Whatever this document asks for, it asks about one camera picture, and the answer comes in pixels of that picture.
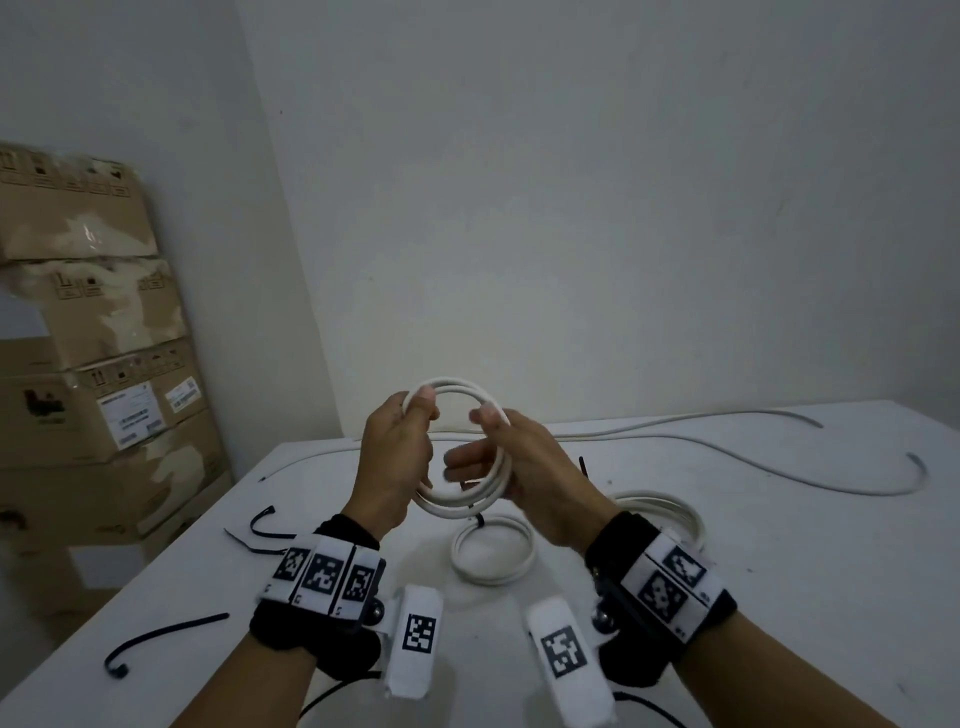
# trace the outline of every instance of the white table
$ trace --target white table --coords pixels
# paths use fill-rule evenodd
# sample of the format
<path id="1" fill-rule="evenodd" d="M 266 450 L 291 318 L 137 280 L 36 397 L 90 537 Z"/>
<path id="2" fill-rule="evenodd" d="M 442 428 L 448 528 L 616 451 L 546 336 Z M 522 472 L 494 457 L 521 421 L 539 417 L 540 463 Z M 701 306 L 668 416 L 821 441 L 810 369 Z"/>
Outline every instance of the white table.
<path id="1" fill-rule="evenodd" d="M 693 503 L 707 521 L 708 555 L 743 611 L 826 674 L 900 725 L 956 725 L 960 433 L 889 401 L 792 409 L 827 428 L 738 415 L 667 430 L 709 438 L 791 472 L 878 490 L 915 477 L 904 457 L 913 450 L 929 467 L 928 485 L 907 497 L 854 497 L 766 475 L 682 442 L 621 440 L 566 449 L 585 456 L 591 478 L 606 492 L 648 488 Z M 0 703 L 0 725 L 169 725 L 246 631 L 253 595 L 276 563 L 275 557 L 248 553 L 222 527 L 250 535 L 250 518 L 273 504 L 277 514 L 261 527 L 312 530 L 346 501 L 356 452 L 305 460 L 266 483 L 257 481 L 343 442 L 277 447 Z M 446 447 L 452 446 L 437 447 L 435 483 Z M 494 510 L 512 508 L 501 503 Z M 540 541 L 538 563 L 521 581 L 505 589 L 466 585 L 447 561 L 450 535 L 460 525 L 411 506 L 406 523 L 382 548 L 388 562 L 382 595 L 405 583 L 444 592 L 445 623 L 429 697 L 387 701 L 375 682 L 360 683 L 322 703 L 301 725 L 559 724 L 521 614 L 525 605 L 563 593 L 587 625 L 594 595 L 586 570 L 572 552 Z M 495 541 L 493 532 L 484 539 Z M 266 543 L 277 545 L 282 542 Z M 125 653 L 131 668 L 125 680 L 110 678 L 102 668 L 107 653 L 130 637 L 222 611 L 232 617 Z M 311 695 L 326 685 L 318 676 Z M 672 672 L 643 694 L 690 728 L 708 725 Z M 627 724 L 666 725 L 637 705 L 617 710 Z"/>

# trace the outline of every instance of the barcode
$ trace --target barcode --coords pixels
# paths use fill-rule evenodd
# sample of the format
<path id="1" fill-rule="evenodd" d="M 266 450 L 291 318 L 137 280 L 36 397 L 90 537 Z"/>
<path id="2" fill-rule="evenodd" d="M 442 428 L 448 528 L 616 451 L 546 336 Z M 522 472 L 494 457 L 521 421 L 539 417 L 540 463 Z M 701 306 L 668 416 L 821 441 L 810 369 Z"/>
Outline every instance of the barcode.
<path id="1" fill-rule="evenodd" d="M 136 425 L 140 420 L 144 419 L 144 415 L 149 414 L 150 411 L 146 409 L 141 409 L 139 412 L 134 412 L 129 417 L 125 417 L 120 421 L 120 429 L 130 429 Z"/>

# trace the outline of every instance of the white paper sticker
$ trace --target white paper sticker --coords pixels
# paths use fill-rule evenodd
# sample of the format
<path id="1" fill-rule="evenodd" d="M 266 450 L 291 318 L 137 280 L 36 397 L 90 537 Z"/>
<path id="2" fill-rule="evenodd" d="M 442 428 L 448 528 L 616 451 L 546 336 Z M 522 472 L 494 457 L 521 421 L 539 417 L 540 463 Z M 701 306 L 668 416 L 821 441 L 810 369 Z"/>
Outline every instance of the white paper sticker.
<path id="1" fill-rule="evenodd" d="M 123 589 L 147 566 L 140 544 L 71 546 L 67 550 L 85 589 Z"/>
<path id="2" fill-rule="evenodd" d="M 200 386 L 192 376 L 188 376 L 184 381 L 164 395 L 167 401 L 170 402 L 170 409 L 174 412 L 180 412 L 184 407 L 189 405 L 190 402 L 198 400 L 201 396 Z"/>
<path id="3" fill-rule="evenodd" d="M 100 397 L 97 404 L 119 449 L 153 437 L 166 426 L 149 382 Z"/>

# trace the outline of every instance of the wrist-mounted device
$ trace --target wrist-mounted device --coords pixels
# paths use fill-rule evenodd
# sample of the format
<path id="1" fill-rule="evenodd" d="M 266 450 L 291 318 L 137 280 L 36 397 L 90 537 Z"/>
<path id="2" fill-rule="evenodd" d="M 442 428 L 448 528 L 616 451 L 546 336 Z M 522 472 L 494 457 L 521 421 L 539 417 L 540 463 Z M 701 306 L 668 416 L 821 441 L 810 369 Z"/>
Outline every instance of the wrist-mounted device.
<path id="1" fill-rule="evenodd" d="M 586 555 L 601 596 L 594 626 L 617 635 L 599 649 L 604 674 L 633 687 L 657 683 L 704 630 L 736 611 L 720 578 L 638 514 L 621 513 Z"/>
<path id="2" fill-rule="evenodd" d="M 386 567 L 378 548 L 344 516 L 295 539 L 260 593 L 251 634 L 272 649 L 306 648 L 337 680 L 369 670 L 380 656 L 379 638 L 363 628 Z"/>

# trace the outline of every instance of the white wall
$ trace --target white wall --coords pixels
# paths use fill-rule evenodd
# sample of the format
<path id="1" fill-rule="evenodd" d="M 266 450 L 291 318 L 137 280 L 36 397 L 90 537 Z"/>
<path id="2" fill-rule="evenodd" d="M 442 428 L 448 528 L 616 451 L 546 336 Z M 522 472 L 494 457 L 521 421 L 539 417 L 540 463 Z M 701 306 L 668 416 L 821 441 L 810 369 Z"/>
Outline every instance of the white wall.
<path id="1" fill-rule="evenodd" d="M 237 475 L 339 435 L 232 2 L 4 0 L 0 108 L 2 139 L 142 175 Z"/>
<path id="2" fill-rule="evenodd" d="M 955 3 L 238 7 L 347 431 L 955 380 Z"/>

